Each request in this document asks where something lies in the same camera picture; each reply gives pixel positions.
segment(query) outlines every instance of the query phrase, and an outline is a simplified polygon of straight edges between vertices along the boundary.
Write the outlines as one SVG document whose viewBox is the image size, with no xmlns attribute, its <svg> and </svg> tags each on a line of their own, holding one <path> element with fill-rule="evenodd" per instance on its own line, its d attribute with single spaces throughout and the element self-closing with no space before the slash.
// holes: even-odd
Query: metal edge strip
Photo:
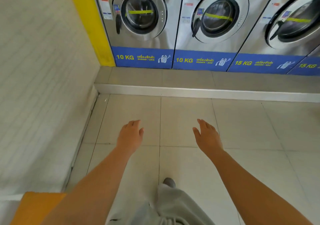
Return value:
<svg viewBox="0 0 320 225">
<path fill-rule="evenodd" d="M 258 92 L 112 84 L 95 84 L 95 87 L 99 93 L 106 94 L 320 103 L 320 93 Z"/>
</svg>

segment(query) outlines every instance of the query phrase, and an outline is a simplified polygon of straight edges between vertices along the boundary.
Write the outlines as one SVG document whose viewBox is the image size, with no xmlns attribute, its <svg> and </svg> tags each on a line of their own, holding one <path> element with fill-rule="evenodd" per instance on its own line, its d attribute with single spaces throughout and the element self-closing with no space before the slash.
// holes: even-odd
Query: front-load washer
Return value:
<svg viewBox="0 0 320 225">
<path fill-rule="evenodd" d="M 174 69 L 226 71 L 269 0 L 182 0 Z"/>
<path fill-rule="evenodd" d="M 320 44 L 320 0 L 271 0 L 228 71 L 286 74 Z"/>
<path fill-rule="evenodd" d="M 301 76 L 320 76 L 320 46 L 313 50 L 288 74 Z"/>
<path fill-rule="evenodd" d="M 117 66 L 171 68 L 182 0 L 97 0 Z"/>
</svg>

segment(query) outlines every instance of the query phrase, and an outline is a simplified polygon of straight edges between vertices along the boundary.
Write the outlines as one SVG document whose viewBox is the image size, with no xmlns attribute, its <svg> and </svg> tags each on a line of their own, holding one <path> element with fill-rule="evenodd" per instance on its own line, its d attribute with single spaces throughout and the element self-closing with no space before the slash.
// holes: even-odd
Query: forearm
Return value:
<svg viewBox="0 0 320 225">
<path fill-rule="evenodd" d="M 292 205 L 242 168 L 224 150 L 212 150 L 207 155 L 246 225 L 311 223 Z"/>
<path fill-rule="evenodd" d="M 115 147 L 59 203 L 42 225 L 105 224 L 130 155 Z"/>
</svg>

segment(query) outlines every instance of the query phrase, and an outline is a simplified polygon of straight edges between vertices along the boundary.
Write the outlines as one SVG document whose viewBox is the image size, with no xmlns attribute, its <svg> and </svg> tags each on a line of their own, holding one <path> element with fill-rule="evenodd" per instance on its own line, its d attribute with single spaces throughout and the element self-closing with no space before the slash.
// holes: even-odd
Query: sneaker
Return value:
<svg viewBox="0 0 320 225">
<path fill-rule="evenodd" d="M 165 178 L 163 183 L 165 185 L 169 186 L 170 188 L 175 188 L 176 187 L 176 183 L 174 182 L 174 180 L 172 178 Z"/>
</svg>

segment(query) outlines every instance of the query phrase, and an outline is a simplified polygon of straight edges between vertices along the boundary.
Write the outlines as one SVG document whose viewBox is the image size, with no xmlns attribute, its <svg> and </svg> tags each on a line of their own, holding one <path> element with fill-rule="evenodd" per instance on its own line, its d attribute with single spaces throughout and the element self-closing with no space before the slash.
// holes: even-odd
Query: yellow trim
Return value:
<svg viewBox="0 0 320 225">
<path fill-rule="evenodd" d="M 287 21 L 291 21 L 291 22 L 303 22 L 303 23 L 310 23 L 311 20 L 309 19 L 299 19 L 299 18 L 292 18 L 292 17 L 289 17 L 287 19 Z"/>
<path fill-rule="evenodd" d="M 115 66 L 95 0 L 73 0 L 73 3 L 89 35 L 98 61 L 103 66 Z"/>
<path fill-rule="evenodd" d="M 218 16 L 218 15 L 209 14 L 209 13 L 206 13 L 205 15 L 212 17 L 212 18 L 226 19 L 226 20 L 230 20 L 230 21 L 233 20 L 231 17 L 228 17 L 228 16 Z"/>
<path fill-rule="evenodd" d="M 148 14 L 153 13 L 153 10 L 129 10 L 129 14 Z"/>
</svg>

